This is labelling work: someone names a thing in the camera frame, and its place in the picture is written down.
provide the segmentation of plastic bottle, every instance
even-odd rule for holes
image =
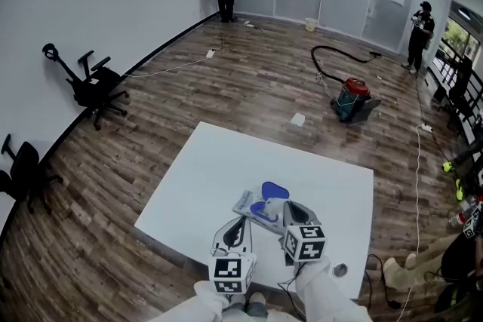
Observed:
[[[450,228],[461,227],[472,215],[478,203],[483,201],[482,196],[470,195],[461,201],[456,208],[448,214],[448,225]]]

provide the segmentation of window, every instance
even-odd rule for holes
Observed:
[[[446,23],[443,39],[456,54],[460,57],[466,55],[471,60],[475,59],[480,47],[480,42],[451,18]]]

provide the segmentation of vacuum hose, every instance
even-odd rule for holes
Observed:
[[[339,50],[338,48],[332,48],[331,46],[315,46],[312,51],[310,52],[311,55],[312,55],[312,60],[314,61],[314,65],[315,67],[317,68],[318,71],[320,71],[323,75],[325,75],[327,78],[330,78],[330,79],[333,79],[337,82],[340,82],[341,84],[343,84],[345,81],[341,78],[338,78],[336,77],[335,75],[330,75],[328,73],[326,73],[324,70],[321,69],[320,65],[318,64],[317,62],[317,58],[315,58],[315,52],[319,49],[323,49],[323,50],[329,50],[329,51],[335,51],[337,53],[341,53],[342,55],[345,55],[346,57],[349,57],[351,59],[353,59],[354,61],[356,62],[359,62],[359,63],[369,63],[370,61],[372,61],[374,58],[377,58],[377,57],[380,57],[381,54],[380,53],[377,53],[375,51],[371,51],[370,54],[372,55],[372,58],[368,59],[368,60],[360,60],[359,58],[356,58],[354,57],[353,55],[351,54],[348,54],[342,50]]]

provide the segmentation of office chair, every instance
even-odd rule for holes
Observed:
[[[94,127],[96,130],[100,130],[98,122],[100,116],[107,108],[120,112],[122,115],[127,115],[128,112],[112,104],[112,101],[120,96],[129,98],[129,94],[122,91],[121,93],[110,95],[112,90],[114,90],[121,81],[121,76],[119,74],[104,67],[104,65],[111,60],[110,57],[101,60],[97,65],[93,66],[91,68],[92,73],[89,72],[88,58],[92,55],[93,51],[89,51],[84,56],[80,57],[77,63],[82,64],[85,71],[85,80],[82,81],[71,69],[69,69],[65,62],[60,59],[59,51],[52,43],[46,44],[44,48],[42,48],[42,52],[49,60],[60,63],[63,69],[66,70],[67,74],[69,74],[71,79],[67,79],[67,81],[74,90],[74,99],[80,106],[88,108],[88,116],[90,117],[93,112],[97,112],[94,121]]]
[[[50,215],[52,209],[45,201],[43,188],[51,181],[57,180],[62,183],[62,177],[55,175],[46,177],[43,170],[38,165],[38,153],[35,148],[27,141],[22,144],[20,150],[15,155],[9,146],[11,135],[8,134],[5,139],[1,153],[5,152],[14,160],[10,169],[10,177],[6,172],[0,173],[0,190],[8,193],[16,200],[23,200],[29,194],[29,202],[27,208],[33,213],[32,202],[35,196],[39,196],[42,200],[44,208]]]

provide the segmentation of bucket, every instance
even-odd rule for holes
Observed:
[[[305,29],[308,32],[314,32],[315,28],[317,27],[317,19],[312,19],[311,17],[308,17],[305,19]]]

